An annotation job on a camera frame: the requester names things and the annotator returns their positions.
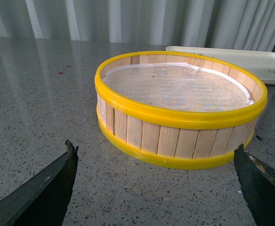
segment white tray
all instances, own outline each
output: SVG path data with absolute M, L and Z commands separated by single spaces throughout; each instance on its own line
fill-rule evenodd
M 168 46 L 166 50 L 220 59 L 248 70 L 267 85 L 275 85 L 275 53 L 273 52 L 180 46 Z

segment yellow rim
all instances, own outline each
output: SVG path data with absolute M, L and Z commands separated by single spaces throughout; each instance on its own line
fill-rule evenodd
M 226 111 L 226 112 L 213 112 L 213 113 L 200 113 L 200 112 L 183 112 L 176 110 L 169 110 L 151 105 L 146 105 L 132 99 L 126 98 L 110 88 L 108 88 L 101 79 L 101 71 L 104 67 L 114 61 L 140 55 L 176 55 L 200 58 L 205 60 L 214 61 L 231 68 L 234 68 L 242 73 L 251 77 L 260 86 L 262 91 L 262 98 L 245 108 Z M 188 53 L 167 52 L 167 51 L 147 51 L 128 53 L 120 56 L 115 56 L 111 59 L 104 61 L 97 69 L 95 76 L 95 87 L 100 97 L 112 106 L 114 109 L 121 111 L 134 118 L 142 121 L 147 121 L 153 124 L 163 126 L 183 128 L 183 129 L 221 129 L 234 127 L 248 123 L 258 118 L 264 110 L 267 103 L 267 89 L 264 83 L 252 73 L 227 62 L 210 58 L 207 56 L 200 56 Z
M 218 157 L 212 157 L 207 159 L 179 159 L 179 158 L 171 158 L 163 155 L 156 155 L 147 151 L 143 151 L 138 149 L 132 145 L 126 144 L 124 141 L 118 139 L 112 132 L 110 132 L 105 125 L 102 123 L 98 109 L 97 109 L 98 121 L 101 131 L 104 136 L 117 148 L 119 148 L 124 153 L 139 159 L 141 161 L 167 167 L 171 169 L 177 170 L 203 170 L 218 167 L 224 164 L 231 162 L 234 159 L 234 151 L 227 153 L 225 155 L 221 155 Z M 254 132 L 252 133 L 249 140 L 244 144 L 245 146 L 251 141 Z

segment white curtain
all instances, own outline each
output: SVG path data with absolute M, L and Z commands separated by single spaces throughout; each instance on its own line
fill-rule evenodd
M 0 36 L 275 51 L 275 0 L 0 0 Z

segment terrazzo surface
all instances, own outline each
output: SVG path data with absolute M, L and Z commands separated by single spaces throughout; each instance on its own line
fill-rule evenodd
M 79 146 L 64 226 L 253 226 L 233 162 L 174 170 L 133 159 L 97 124 L 94 76 L 113 56 L 163 46 L 0 38 L 0 200 Z M 247 151 L 275 168 L 275 87 Z

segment white mesh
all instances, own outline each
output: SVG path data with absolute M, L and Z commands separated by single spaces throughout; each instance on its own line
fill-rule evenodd
M 173 110 L 221 112 L 253 104 L 235 79 L 186 63 L 120 66 L 109 70 L 103 82 L 127 98 Z

